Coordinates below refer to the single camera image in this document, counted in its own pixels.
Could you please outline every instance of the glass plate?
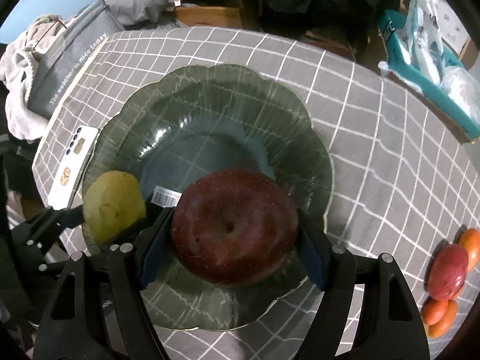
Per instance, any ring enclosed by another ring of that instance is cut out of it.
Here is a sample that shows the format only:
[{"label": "glass plate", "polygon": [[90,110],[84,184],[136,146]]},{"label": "glass plate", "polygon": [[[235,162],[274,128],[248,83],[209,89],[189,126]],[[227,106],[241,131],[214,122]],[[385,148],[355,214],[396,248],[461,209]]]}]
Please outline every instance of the glass plate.
[{"label": "glass plate", "polygon": [[[109,170],[135,175],[147,200],[155,186],[183,192],[226,168],[271,177],[323,231],[333,167],[307,110],[288,88],[233,64],[182,67],[131,95],[98,137],[82,194]],[[86,226],[83,234],[98,252]],[[142,297],[155,325],[221,331],[258,319],[305,279],[295,251],[272,276],[245,287],[207,283],[170,253]]]}]

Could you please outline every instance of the barcode sticker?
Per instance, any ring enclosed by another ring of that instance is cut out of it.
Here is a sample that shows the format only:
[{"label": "barcode sticker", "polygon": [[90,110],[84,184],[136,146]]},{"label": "barcode sticker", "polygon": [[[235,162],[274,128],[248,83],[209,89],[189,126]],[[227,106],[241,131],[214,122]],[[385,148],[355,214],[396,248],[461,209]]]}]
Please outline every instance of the barcode sticker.
[{"label": "barcode sticker", "polygon": [[181,195],[179,192],[156,186],[153,191],[152,203],[160,207],[175,207]]}]

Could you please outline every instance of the yellow fruit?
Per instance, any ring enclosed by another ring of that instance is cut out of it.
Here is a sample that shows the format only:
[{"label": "yellow fruit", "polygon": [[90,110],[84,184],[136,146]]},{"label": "yellow fruit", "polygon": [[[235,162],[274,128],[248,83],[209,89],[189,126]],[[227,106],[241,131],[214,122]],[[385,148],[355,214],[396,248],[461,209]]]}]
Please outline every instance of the yellow fruit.
[{"label": "yellow fruit", "polygon": [[83,217],[97,245],[146,217],[145,203],[135,176],[111,170],[88,188]]}]

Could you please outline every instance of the wooden board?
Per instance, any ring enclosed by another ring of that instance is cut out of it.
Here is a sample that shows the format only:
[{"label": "wooden board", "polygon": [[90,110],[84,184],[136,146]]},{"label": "wooden board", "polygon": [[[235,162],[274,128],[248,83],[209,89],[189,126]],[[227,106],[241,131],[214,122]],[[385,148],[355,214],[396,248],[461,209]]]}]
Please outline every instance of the wooden board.
[{"label": "wooden board", "polygon": [[186,25],[242,28],[239,8],[231,7],[176,7],[176,19]]}]

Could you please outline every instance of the teal box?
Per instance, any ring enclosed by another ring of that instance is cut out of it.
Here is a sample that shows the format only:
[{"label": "teal box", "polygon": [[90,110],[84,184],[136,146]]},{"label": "teal box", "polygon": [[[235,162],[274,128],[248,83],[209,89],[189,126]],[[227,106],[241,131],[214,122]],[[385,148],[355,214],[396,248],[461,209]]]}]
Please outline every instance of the teal box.
[{"label": "teal box", "polygon": [[[421,88],[427,99],[432,101],[438,109],[444,112],[459,126],[470,140],[480,137],[480,126],[472,120],[442,89],[426,78],[420,71],[405,62],[403,59],[398,35],[395,29],[402,29],[407,18],[399,12],[387,9],[378,21],[378,28],[385,43],[388,66],[399,76],[411,81]],[[446,66],[459,66],[463,64],[453,55],[448,46],[443,48]]]}]

